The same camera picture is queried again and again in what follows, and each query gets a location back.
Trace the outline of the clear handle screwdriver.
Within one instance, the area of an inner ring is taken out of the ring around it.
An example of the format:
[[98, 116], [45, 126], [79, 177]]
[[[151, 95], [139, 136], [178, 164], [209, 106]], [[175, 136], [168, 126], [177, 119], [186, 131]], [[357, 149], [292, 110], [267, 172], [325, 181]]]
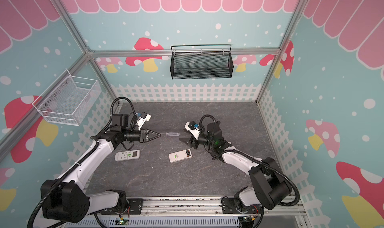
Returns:
[[161, 133], [161, 135], [170, 136], [170, 137], [178, 137], [178, 136], [180, 136], [180, 133], [177, 133], [177, 132], [166, 132], [166, 133]]

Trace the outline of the white remote control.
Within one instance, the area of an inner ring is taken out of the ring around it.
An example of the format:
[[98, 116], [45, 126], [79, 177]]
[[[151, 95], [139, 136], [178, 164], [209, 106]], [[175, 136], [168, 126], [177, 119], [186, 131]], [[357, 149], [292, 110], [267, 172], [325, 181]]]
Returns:
[[115, 154], [115, 161], [129, 161], [129, 160], [136, 160], [140, 158], [140, 150], [133, 150], [133, 151], [124, 151], [124, 152], [118, 152]]
[[169, 160], [171, 163], [190, 159], [191, 157], [192, 157], [192, 152], [190, 149], [169, 154]]

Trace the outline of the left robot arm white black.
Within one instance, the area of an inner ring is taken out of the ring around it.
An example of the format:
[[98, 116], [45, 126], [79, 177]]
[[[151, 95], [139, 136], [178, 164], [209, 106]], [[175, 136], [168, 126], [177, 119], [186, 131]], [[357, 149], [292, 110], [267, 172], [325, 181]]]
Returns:
[[85, 184], [102, 163], [119, 145], [125, 142], [147, 143], [161, 135], [149, 129], [143, 129], [151, 115], [142, 112], [115, 114], [110, 110], [110, 119], [100, 132], [92, 136], [92, 145], [69, 169], [55, 180], [47, 180], [41, 186], [41, 200], [33, 210], [27, 226], [32, 228], [39, 212], [44, 218], [57, 220], [56, 228], [67, 222], [78, 223], [88, 215], [97, 216], [105, 209], [117, 214], [128, 211], [129, 202], [125, 191], [107, 190], [103, 193], [86, 195]]

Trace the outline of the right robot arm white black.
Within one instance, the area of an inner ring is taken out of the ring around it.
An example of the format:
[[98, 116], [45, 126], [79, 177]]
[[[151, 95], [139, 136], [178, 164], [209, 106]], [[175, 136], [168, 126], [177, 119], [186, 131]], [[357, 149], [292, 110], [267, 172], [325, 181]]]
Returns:
[[299, 203], [299, 189], [278, 163], [271, 157], [255, 158], [238, 150], [224, 139], [220, 121], [212, 115], [202, 116], [198, 123], [186, 122], [185, 130], [191, 137], [180, 140], [189, 148], [197, 149], [202, 145], [213, 160], [232, 165], [250, 177], [252, 186], [234, 195], [238, 212], [244, 213], [257, 205], [273, 210], [276, 206], [293, 207]]

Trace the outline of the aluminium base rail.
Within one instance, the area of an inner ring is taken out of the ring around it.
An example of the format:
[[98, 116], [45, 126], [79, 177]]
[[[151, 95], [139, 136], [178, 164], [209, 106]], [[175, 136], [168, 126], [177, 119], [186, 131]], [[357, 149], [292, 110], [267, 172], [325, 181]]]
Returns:
[[260, 205], [237, 208], [232, 196], [198, 197], [143, 197], [128, 198], [129, 209], [119, 214], [107, 208], [98, 214], [99, 219], [134, 217], [203, 217], [203, 216], [261, 216]]

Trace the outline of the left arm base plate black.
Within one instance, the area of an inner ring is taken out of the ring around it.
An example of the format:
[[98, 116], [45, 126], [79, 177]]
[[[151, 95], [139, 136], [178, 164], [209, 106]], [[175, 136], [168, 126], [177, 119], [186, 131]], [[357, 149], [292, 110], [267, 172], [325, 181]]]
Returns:
[[101, 211], [102, 215], [140, 215], [143, 208], [143, 199], [128, 198], [116, 207], [107, 208]]

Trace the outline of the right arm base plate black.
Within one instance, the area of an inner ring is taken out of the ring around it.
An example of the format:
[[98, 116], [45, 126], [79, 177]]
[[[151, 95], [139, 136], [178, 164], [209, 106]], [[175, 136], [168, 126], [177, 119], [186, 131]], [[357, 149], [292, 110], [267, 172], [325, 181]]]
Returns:
[[245, 206], [237, 198], [224, 196], [221, 199], [223, 214], [258, 214], [262, 210], [260, 204]]

